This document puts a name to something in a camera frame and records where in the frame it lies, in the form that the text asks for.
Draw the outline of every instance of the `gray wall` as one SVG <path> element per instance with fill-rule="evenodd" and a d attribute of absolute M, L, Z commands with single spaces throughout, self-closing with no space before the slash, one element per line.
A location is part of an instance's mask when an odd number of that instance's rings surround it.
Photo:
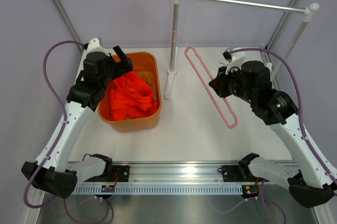
<path fill-rule="evenodd" d="M 169 46 L 173 0 L 61 0 L 79 36 L 103 45 Z M 242 0 L 287 5 L 289 0 Z M 179 45 L 265 45 L 281 13 L 182 0 Z"/>
<path fill-rule="evenodd" d="M 304 122 L 311 136 L 329 161 L 337 166 L 337 1 L 300 0 L 299 5 L 317 2 L 321 8 L 308 24 L 304 34 L 288 58 L 299 83 Z M 280 40 L 273 48 L 282 53 L 294 34 L 301 16 L 292 16 Z M 285 68 L 278 75 L 281 89 L 295 99 L 295 91 Z M 330 203 L 334 211 L 337 200 Z"/>
<path fill-rule="evenodd" d="M 21 223 L 24 161 L 34 161 L 61 111 L 43 79 L 42 62 L 53 44 L 70 39 L 50 0 L 0 0 L 0 223 Z M 75 45 L 55 50 L 48 61 L 52 84 L 64 99 L 80 54 Z"/>

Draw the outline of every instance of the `white table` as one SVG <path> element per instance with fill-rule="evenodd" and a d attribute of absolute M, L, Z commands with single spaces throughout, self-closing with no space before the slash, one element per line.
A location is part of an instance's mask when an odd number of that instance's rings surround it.
<path fill-rule="evenodd" d="M 234 129 L 226 127 L 185 58 L 184 50 L 179 48 L 172 96 L 165 100 L 170 49 L 123 49 L 126 53 L 146 51 L 156 57 L 162 92 L 160 121 L 153 129 L 119 133 L 103 122 L 96 111 L 83 128 L 70 160 L 82 160 L 85 153 L 99 153 L 114 161 L 232 161 L 240 160 L 250 152 L 269 160 L 291 160 L 279 137 L 251 112 L 249 104 L 234 96 L 228 101 L 239 124 Z M 225 62 L 222 57 L 224 50 L 219 47 L 197 48 L 213 76 L 220 67 L 219 62 Z M 246 60 L 261 60 L 259 52 L 246 54 Z M 208 83 L 209 78 L 193 52 L 190 51 L 189 55 Z M 83 67 L 84 57 L 85 54 L 78 71 Z M 218 97 L 216 100 L 228 120 L 233 122 L 224 102 Z"/>

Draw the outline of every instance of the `red cloth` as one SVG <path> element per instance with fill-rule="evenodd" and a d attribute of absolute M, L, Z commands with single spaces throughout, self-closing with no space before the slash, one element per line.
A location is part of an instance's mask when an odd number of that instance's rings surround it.
<path fill-rule="evenodd" d="M 158 110 L 152 88 L 142 81 L 136 72 L 129 72 L 114 80 L 110 91 L 110 113 L 113 120 L 143 118 Z"/>

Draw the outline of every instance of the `orange bin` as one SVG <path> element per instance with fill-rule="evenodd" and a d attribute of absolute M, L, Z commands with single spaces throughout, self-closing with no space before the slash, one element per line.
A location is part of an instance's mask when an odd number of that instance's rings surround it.
<path fill-rule="evenodd" d="M 158 77 L 157 62 L 155 57 L 148 52 L 134 52 L 126 53 L 126 55 L 132 60 L 133 70 L 137 73 L 143 81 L 151 86 L 154 90 L 154 96 L 158 101 L 158 110 L 156 113 L 149 117 L 129 119 L 125 120 L 112 120 L 110 113 L 110 90 L 116 88 L 113 81 L 110 82 L 106 91 L 105 97 L 98 105 L 98 114 L 100 118 L 109 123 L 115 130 L 119 132 L 129 132 L 141 129 L 150 129 L 157 125 L 159 121 L 159 113 L 162 108 L 162 97 L 160 94 L 160 85 Z M 114 55 L 113 58 L 116 62 L 120 59 Z"/>

